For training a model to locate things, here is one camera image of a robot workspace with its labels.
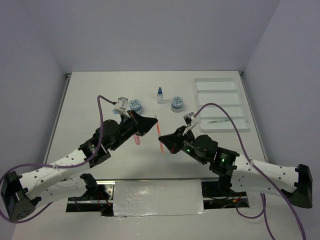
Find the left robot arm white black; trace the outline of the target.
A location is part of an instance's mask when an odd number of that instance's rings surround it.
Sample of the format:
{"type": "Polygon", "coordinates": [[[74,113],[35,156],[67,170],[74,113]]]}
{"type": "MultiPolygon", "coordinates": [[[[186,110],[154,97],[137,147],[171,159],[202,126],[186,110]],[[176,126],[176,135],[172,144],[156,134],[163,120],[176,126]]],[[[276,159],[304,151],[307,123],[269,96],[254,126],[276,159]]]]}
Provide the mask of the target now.
{"type": "Polygon", "coordinates": [[[0,195],[7,214],[1,216],[10,223],[25,223],[37,216],[34,211],[72,194],[91,200],[100,192],[95,178],[87,173],[111,157],[133,135],[147,134],[158,120],[127,111],[121,121],[101,120],[92,138],[79,148],[51,164],[36,164],[37,169],[17,174],[16,167],[1,177],[0,195]]]}

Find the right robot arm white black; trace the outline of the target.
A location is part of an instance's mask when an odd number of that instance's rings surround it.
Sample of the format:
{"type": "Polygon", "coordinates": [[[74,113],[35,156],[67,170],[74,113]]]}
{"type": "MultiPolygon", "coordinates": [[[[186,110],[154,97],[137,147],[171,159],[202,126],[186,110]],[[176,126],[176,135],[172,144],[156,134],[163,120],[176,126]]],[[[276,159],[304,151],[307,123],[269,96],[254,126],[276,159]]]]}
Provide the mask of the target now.
{"type": "Polygon", "coordinates": [[[312,208],[313,180],[307,165],[285,167],[247,160],[243,154],[220,147],[207,134],[195,137],[185,129],[179,127],[158,139],[171,154],[182,151],[200,164],[209,165],[209,170],[218,175],[216,192],[223,196],[244,192],[281,196],[293,206],[312,208]]]}

